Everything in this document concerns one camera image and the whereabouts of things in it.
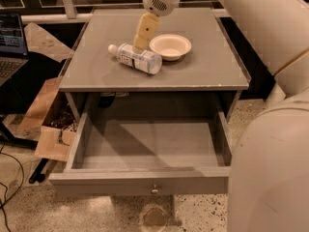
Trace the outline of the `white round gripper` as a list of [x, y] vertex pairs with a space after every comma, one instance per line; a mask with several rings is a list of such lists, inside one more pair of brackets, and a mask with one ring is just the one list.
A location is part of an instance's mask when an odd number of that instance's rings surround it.
[[160, 25], [159, 16], [169, 15], [178, 5], [179, 0], [143, 0], [144, 8], [149, 13], [143, 14], [138, 22], [133, 40], [133, 51], [144, 51]]

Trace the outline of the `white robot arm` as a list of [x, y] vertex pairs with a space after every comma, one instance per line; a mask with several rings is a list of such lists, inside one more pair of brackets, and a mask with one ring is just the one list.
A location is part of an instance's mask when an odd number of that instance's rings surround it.
[[219, 2], [276, 80], [270, 107], [233, 152], [227, 231], [309, 232], [309, 6]]

